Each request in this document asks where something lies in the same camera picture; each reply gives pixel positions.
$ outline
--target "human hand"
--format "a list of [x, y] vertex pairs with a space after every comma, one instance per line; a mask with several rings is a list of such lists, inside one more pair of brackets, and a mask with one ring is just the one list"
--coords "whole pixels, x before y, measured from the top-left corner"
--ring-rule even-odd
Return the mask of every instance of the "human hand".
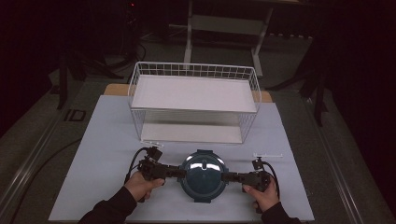
[[164, 179], [155, 179], [147, 181], [140, 171], [135, 172], [131, 178], [125, 183], [124, 187], [131, 192], [136, 201], [143, 197], [149, 199], [151, 191], [163, 185]]
[[256, 199], [257, 202], [253, 204], [253, 207], [260, 207], [263, 212], [279, 203], [279, 198], [276, 194], [275, 180], [272, 177], [268, 188], [264, 192], [258, 191], [249, 185], [244, 185], [243, 188], [246, 193]]

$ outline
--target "white paper sheet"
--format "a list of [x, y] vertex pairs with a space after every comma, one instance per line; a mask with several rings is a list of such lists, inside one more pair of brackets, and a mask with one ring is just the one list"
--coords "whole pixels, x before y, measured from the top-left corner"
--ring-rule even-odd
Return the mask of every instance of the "white paper sheet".
[[[108, 200], [122, 186], [132, 157], [145, 147], [139, 143], [129, 111], [128, 98], [101, 96], [76, 157], [49, 216], [50, 221], [76, 221], [101, 200]], [[253, 171], [252, 154], [283, 154], [266, 159], [273, 165], [281, 189], [281, 201], [291, 217], [313, 220], [304, 185], [294, 161], [275, 104], [262, 104], [260, 113], [242, 145], [164, 143], [160, 162], [180, 165], [197, 149], [218, 154], [231, 172]], [[260, 216], [253, 201], [241, 192], [241, 184], [230, 183], [212, 203], [194, 203], [173, 178], [166, 179], [151, 198], [127, 217], [133, 222], [249, 222]]]

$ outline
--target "handheld controller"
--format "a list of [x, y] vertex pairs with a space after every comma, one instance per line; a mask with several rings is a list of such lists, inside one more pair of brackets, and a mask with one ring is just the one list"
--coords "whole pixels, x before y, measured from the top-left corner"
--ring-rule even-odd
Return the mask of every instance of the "handheld controller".
[[[176, 178], [186, 177], [187, 171], [180, 169], [179, 166], [166, 165], [158, 162], [158, 159], [162, 155], [161, 151], [158, 148], [150, 147], [150, 148], [142, 148], [142, 149], [145, 149], [147, 151], [147, 155], [143, 160], [139, 161], [137, 165], [137, 170], [142, 172], [142, 175], [146, 180], [152, 180], [157, 178], [165, 179], [167, 177], [176, 177]], [[276, 179], [275, 171], [273, 170], [272, 166], [268, 162], [262, 161], [260, 157], [258, 157], [257, 160], [252, 161], [252, 164], [255, 170], [254, 172], [249, 172], [245, 174], [225, 172], [221, 174], [221, 181], [238, 182], [243, 185], [250, 185], [254, 189], [264, 192], [268, 188], [268, 185], [271, 182], [271, 174], [266, 172], [263, 167], [264, 165], [268, 165], [271, 168], [272, 173], [274, 174], [274, 178], [276, 181], [276, 188], [278, 190], [277, 179]], [[260, 207], [256, 209], [256, 212], [262, 213]]]

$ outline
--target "white wire basket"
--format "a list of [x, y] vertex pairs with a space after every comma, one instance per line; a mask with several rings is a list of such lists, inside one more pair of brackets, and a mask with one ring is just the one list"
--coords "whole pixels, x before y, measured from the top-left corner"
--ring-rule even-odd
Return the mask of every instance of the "white wire basket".
[[141, 141], [241, 144], [260, 109], [253, 67], [199, 63], [135, 65], [129, 106]]

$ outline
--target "black sleeve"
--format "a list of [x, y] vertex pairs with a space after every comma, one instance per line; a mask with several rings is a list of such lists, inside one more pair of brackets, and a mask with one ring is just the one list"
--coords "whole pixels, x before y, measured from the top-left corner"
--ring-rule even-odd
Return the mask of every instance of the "black sleeve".
[[134, 196], [122, 187], [108, 201], [101, 201], [79, 221], [80, 224], [124, 223], [136, 208]]
[[264, 224], [301, 224], [297, 217], [291, 218], [283, 209], [279, 202], [270, 209], [262, 213], [262, 223]]

